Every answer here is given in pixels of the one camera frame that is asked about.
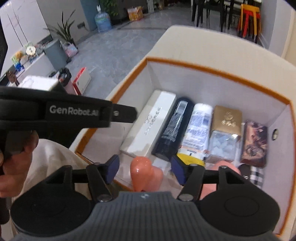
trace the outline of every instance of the black and white checkered fabric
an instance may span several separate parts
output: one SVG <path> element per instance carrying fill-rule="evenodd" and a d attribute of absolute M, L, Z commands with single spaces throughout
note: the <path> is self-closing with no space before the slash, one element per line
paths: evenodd
<path fill-rule="evenodd" d="M 250 175 L 250 182 L 262 188 L 263 179 L 264 179 L 264 170 L 258 167 L 250 167 L 251 168 L 251 175 Z"/>

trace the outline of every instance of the gold box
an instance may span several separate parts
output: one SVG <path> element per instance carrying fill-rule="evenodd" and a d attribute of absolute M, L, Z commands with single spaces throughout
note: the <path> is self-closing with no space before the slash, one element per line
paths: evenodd
<path fill-rule="evenodd" d="M 242 134 L 242 112 L 216 105 L 213 112 L 211 131 L 222 131 L 230 134 Z"/>

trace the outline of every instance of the marble floor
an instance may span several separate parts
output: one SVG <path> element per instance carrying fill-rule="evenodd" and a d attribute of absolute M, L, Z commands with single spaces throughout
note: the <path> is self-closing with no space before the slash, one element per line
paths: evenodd
<path fill-rule="evenodd" d="M 200 27 L 219 31 L 219 13 L 211 11 L 208 21 L 205 16 Z M 79 53 L 67 67 L 75 76 L 86 66 L 91 81 L 83 95 L 104 99 L 152 49 L 166 29 L 176 24 L 194 26 L 190 8 L 167 7 L 147 14 L 140 21 L 123 23 L 106 33 L 95 33 L 78 45 Z M 230 29 L 229 34 L 236 35 L 235 29 Z"/>

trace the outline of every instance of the pink object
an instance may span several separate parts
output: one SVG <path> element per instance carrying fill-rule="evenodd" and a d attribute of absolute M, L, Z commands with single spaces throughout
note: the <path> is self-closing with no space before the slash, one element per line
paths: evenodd
<path fill-rule="evenodd" d="M 136 192 L 158 191 L 163 181 L 163 171 L 152 166 L 149 158 L 137 156 L 131 162 L 131 180 Z"/>
<path fill-rule="evenodd" d="M 210 168 L 210 170 L 217 171 L 220 166 L 228 166 L 229 168 L 231 168 L 232 170 L 234 170 L 238 174 L 241 174 L 239 169 L 237 169 L 234 165 L 232 165 L 231 163 L 226 162 L 226 161 L 218 161 L 214 166 L 212 166 Z M 216 191 L 216 184 L 204 184 L 202 187 L 202 193 L 200 195 L 200 200 L 214 191 Z"/>

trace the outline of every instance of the black trash bag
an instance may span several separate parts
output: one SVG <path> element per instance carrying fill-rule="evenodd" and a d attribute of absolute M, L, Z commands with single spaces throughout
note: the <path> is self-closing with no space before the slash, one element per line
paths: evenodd
<path fill-rule="evenodd" d="M 68 68 L 60 68 L 59 70 L 59 81 L 63 87 L 65 87 L 71 80 L 72 75 Z"/>

